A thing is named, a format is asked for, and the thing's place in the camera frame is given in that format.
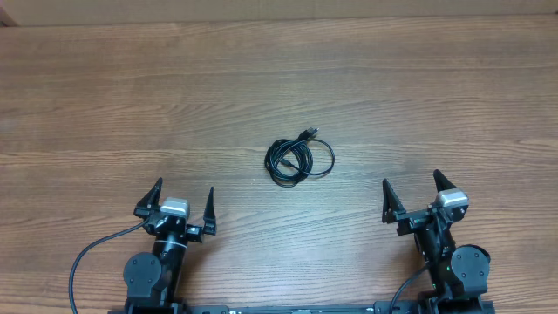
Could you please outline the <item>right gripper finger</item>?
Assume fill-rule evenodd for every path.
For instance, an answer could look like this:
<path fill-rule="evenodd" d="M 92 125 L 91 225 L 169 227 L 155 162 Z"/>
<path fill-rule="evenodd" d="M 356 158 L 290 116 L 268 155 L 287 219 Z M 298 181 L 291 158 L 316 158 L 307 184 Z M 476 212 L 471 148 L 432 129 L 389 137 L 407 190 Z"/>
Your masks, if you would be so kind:
<path fill-rule="evenodd" d="M 387 179 L 383 179 L 383 216 L 396 216 L 406 213 L 406 210 L 397 197 L 396 193 L 391 186 L 391 183 Z"/>
<path fill-rule="evenodd" d="M 438 192 L 456 188 L 439 169 L 433 171 L 433 178 Z"/>

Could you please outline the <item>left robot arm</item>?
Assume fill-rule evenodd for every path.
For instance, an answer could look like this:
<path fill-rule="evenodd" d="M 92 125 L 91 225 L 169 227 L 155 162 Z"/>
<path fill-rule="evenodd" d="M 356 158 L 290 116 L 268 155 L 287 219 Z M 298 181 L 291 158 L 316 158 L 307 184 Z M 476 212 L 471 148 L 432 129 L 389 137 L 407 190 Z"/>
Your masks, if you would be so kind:
<path fill-rule="evenodd" d="M 130 257 L 125 265 L 126 313 L 189 313 L 186 303 L 175 297 L 188 244 L 201 243 L 217 232 L 213 191 L 208 194 L 203 224 L 198 226 L 188 222 L 187 200 L 168 197 L 160 201 L 162 183 L 158 179 L 133 211 L 155 240 L 150 252 Z"/>

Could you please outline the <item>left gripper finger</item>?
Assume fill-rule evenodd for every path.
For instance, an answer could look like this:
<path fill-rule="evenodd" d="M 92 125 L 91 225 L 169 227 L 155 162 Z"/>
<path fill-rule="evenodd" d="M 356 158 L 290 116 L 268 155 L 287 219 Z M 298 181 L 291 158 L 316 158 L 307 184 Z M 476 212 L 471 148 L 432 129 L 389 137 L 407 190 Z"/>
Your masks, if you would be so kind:
<path fill-rule="evenodd" d="M 204 209 L 203 221 L 205 228 L 216 227 L 216 215 L 214 211 L 214 188 L 210 188 L 206 207 Z"/>
<path fill-rule="evenodd" d="M 144 197 L 137 203 L 136 208 L 141 209 L 155 209 L 160 208 L 160 194 L 162 190 L 163 179 L 160 177 L 153 187 L 147 192 Z"/>

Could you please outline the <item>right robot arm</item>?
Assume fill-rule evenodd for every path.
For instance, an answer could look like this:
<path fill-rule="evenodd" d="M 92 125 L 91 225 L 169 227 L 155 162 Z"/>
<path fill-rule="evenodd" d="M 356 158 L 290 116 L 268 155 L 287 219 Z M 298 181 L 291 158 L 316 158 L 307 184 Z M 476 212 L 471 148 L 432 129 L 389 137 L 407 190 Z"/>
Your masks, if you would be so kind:
<path fill-rule="evenodd" d="M 469 197 L 443 173 L 433 172 L 437 194 L 427 208 L 408 212 L 391 183 L 384 179 L 382 222 L 396 223 L 400 236 L 412 235 L 425 265 L 406 279 L 387 304 L 388 313 L 494 313 L 487 292 L 491 257 L 478 245 L 457 246 L 450 227 L 461 221 Z M 402 292 L 423 273 L 428 273 L 432 290 L 418 294 L 415 301 L 401 301 Z"/>

